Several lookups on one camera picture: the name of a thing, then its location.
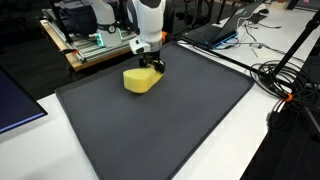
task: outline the laptop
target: laptop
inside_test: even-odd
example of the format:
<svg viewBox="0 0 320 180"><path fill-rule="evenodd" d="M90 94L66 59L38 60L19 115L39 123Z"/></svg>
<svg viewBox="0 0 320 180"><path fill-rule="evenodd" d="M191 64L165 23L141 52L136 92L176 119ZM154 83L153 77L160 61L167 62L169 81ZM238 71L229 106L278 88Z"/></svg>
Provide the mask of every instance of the laptop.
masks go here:
<svg viewBox="0 0 320 180"><path fill-rule="evenodd" d="M243 24L245 19L251 17L254 10L257 9L261 3L262 0L259 0L255 3L237 8L233 11L231 17L222 28L207 24L184 33L181 36L181 39L203 48L215 49L223 42L236 37L238 35L238 27Z"/></svg>

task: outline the table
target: table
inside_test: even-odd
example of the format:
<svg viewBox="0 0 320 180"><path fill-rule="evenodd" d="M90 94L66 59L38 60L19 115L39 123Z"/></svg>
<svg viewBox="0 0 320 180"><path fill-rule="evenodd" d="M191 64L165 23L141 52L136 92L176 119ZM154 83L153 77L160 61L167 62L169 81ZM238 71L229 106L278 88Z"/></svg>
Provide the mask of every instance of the table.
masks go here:
<svg viewBox="0 0 320 180"><path fill-rule="evenodd" d="M295 27L294 30L290 27L296 23L306 23L312 16L312 12L301 10L292 12L270 10L270 17L261 23L284 27L279 30L261 27L252 31L252 34L267 45L285 51L303 29L301 26ZM296 56L306 59L319 34L317 29ZM270 37L274 36L277 41L271 40ZM248 65L261 61L245 45L220 53ZM248 73L243 68L224 60L209 58ZM239 179L268 131L267 115L277 101L254 85L174 179ZM38 102L47 110L48 116L0 136L1 177L6 180L97 179L56 96L53 94Z"/></svg>
<svg viewBox="0 0 320 180"><path fill-rule="evenodd" d="M57 34L57 32L54 31L54 29L52 27L50 27L50 25L48 24L48 22L46 20L40 20L40 26L43 29L44 33L48 35L48 37L50 37L52 39L52 41L55 43L55 45L58 47L59 51L60 50L64 50L64 49L69 49L69 47L67 46L66 42L64 42L59 35ZM121 48L118 51L115 51L111 54L105 55L97 60L94 61L88 61L85 63L81 63L80 60L78 59L77 56L75 56L74 54L66 54L65 55L65 59L68 63L68 65L71 66L71 68L74 71L80 71L82 69L91 67L93 65L99 64L101 62L104 62L106 60L115 58L117 56L120 56L122 54L131 52L130 47L126 47L126 48Z"/></svg>

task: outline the electronic equipment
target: electronic equipment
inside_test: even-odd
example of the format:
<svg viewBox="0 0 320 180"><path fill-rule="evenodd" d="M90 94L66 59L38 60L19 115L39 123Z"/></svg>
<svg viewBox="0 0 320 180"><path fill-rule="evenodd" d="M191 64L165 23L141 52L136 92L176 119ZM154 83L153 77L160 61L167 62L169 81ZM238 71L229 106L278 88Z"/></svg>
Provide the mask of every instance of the electronic equipment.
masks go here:
<svg viewBox="0 0 320 180"><path fill-rule="evenodd" d="M222 42L237 35L237 29L252 16L254 10L262 3L262 0L236 9L227 23L222 27L205 25L195 30L184 33L181 39L191 44L200 45L203 48L214 49Z"/></svg>
<svg viewBox="0 0 320 180"><path fill-rule="evenodd" d="M47 115L47 112L0 65L0 133Z"/></svg>
<svg viewBox="0 0 320 180"><path fill-rule="evenodd" d="M257 24L259 21L261 21L262 19L266 18L268 14L269 14L269 10L268 9L261 9L257 13L254 13L248 19L248 21L251 21L253 24Z"/></svg>

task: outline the black device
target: black device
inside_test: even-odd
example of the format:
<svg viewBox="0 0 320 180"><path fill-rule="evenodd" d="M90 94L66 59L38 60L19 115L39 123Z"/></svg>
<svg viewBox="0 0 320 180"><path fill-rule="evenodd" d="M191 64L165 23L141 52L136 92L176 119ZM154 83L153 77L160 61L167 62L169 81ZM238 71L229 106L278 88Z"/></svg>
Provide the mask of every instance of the black device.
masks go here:
<svg viewBox="0 0 320 180"><path fill-rule="evenodd" d="M261 9L258 13L254 13L248 20L251 21L253 24L257 24L262 19L265 19L267 17L267 14L269 14L268 9Z"/></svg>
<svg viewBox="0 0 320 180"><path fill-rule="evenodd" d="M47 112L0 65L0 134Z"/></svg>
<svg viewBox="0 0 320 180"><path fill-rule="evenodd" d="M235 37L238 26L241 26L246 18L250 18L253 11L261 3L262 0L234 10L222 28L208 24L183 34L181 39L191 44L200 45L203 48L214 49L222 42Z"/></svg>
<svg viewBox="0 0 320 180"><path fill-rule="evenodd" d="M88 36L97 31L97 18L87 0L67 0L59 3L59 14L68 17L74 27L74 33Z"/></svg>
<svg viewBox="0 0 320 180"><path fill-rule="evenodd" d="M54 15L52 9L42 9L42 13L45 15L45 17L47 18L47 20L49 22L54 23L57 27L59 27L58 20L57 20L56 16ZM61 18L61 21L62 21L66 31L68 33L73 33L74 26L71 23L70 19L67 16L62 15L61 13L59 14L59 16Z"/></svg>

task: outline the black pole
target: black pole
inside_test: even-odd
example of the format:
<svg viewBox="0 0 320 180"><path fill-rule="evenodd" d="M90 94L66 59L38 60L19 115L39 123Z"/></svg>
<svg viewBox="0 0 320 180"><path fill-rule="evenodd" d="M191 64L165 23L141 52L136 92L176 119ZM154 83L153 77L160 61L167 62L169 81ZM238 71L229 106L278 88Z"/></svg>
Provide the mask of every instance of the black pole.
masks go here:
<svg viewBox="0 0 320 180"><path fill-rule="evenodd" d="M209 11L208 11L208 14L207 14L207 20L206 20L206 23L209 23L211 21L211 16L212 16L212 9L213 9L213 5L214 5L214 1L213 0L210 0L210 2L208 1L205 1L205 3L207 4L208 8L209 8Z"/></svg>
<svg viewBox="0 0 320 180"><path fill-rule="evenodd" d="M184 5L184 23L185 23L186 25L189 25L189 13L188 13L188 8L189 8L189 6L187 5L187 3L185 3L185 5Z"/></svg>
<svg viewBox="0 0 320 180"><path fill-rule="evenodd" d="M248 65L243 64L243 63L241 63L241 62L239 62L239 61L236 61L236 60L234 60L234 59L232 59L232 58L229 58L228 56L225 56L225 55L222 55L222 54L217 53L217 52L215 52L215 51L212 51L212 50L209 49L209 48L203 48L202 46L200 46L200 45L198 45L198 44L195 44L194 46L195 46L195 47L198 47L198 48L200 49L200 51L205 51L205 52L208 52L208 53L210 53L210 54L213 54L214 56L218 56L218 57L221 58L221 59L224 59L224 60L229 61L229 62L231 62L231 63L233 63L233 64L235 64L235 65L238 65L238 66L240 66L240 67L242 67L242 68L244 68L244 69L247 69L247 70L249 70L249 71L252 71L252 72L254 72L255 74L263 73L262 71L260 71L260 70L258 70L258 69L255 69L254 67L248 66ZM278 81L280 82L280 84L282 84L282 85L284 85L284 86L286 86L286 87L288 87L288 88L293 88L290 83L288 83L288 82L286 82L286 81L284 81L284 80L278 79Z"/></svg>
<svg viewBox="0 0 320 180"><path fill-rule="evenodd" d="M50 8L52 9L52 12L53 12L54 16L57 19L58 26L59 26L60 30L62 31L62 33L64 34L64 37L66 38L66 42L67 43L71 43L72 39L70 38L69 34L67 33L66 27L64 26L64 24L63 24L63 22L61 20L61 17L60 17L60 15L58 13L58 10L57 10L56 6L52 2L52 0L47 0L47 2L49 4Z"/></svg>
<svg viewBox="0 0 320 180"><path fill-rule="evenodd" d="M217 19L217 24L220 24L221 15L222 15L222 12L223 12L223 9L224 9L224 5L226 5L226 1L227 0L223 0L222 1L222 5L221 5L221 8L220 8L219 16L218 16L218 19Z"/></svg>
<svg viewBox="0 0 320 180"><path fill-rule="evenodd" d="M296 7L298 4L299 0L291 0L287 6L287 9L292 10Z"/></svg>
<svg viewBox="0 0 320 180"><path fill-rule="evenodd" d="M123 0L119 1L119 6L120 6L120 24L122 25L122 27L125 27L126 17L125 17L125 13L124 13Z"/></svg>
<svg viewBox="0 0 320 180"><path fill-rule="evenodd" d="M299 47L303 44L303 42L309 37L313 30L315 30L320 24L320 9L313 16L313 18L306 25L305 30L296 40L296 42L291 46L289 51L284 55L278 66L274 69L274 74L277 75L281 69L287 64L287 62L291 59L294 53L299 49Z"/></svg>

